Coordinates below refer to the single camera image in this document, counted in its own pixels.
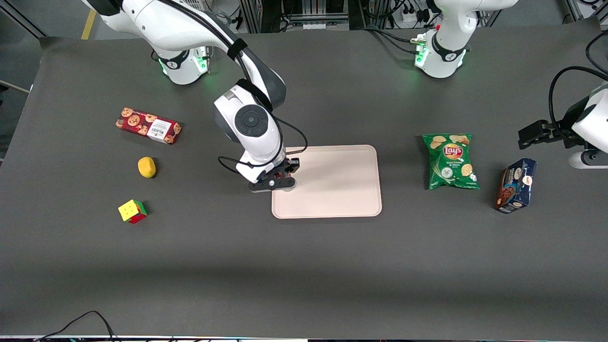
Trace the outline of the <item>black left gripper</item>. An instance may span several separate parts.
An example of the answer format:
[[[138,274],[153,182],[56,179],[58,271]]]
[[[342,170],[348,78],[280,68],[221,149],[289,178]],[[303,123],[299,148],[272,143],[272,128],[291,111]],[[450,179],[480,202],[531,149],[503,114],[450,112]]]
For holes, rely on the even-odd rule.
[[[547,120],[538,120],[518,131],[520,150],[539,143],[553,143],[562,141],[565,149],[582,146],[582,138],[573,131],[576,118],[562,118],[555,123]]]

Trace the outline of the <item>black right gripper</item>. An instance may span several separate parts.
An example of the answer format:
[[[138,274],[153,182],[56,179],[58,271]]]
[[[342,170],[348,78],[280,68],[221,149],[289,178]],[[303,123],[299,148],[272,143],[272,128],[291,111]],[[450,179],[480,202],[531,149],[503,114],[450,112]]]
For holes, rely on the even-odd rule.
[[[273,181],[286,180],[292,178],[293,174],[300,167],[299,158],[285,158],[278,166],[269,172],[269,179]]]

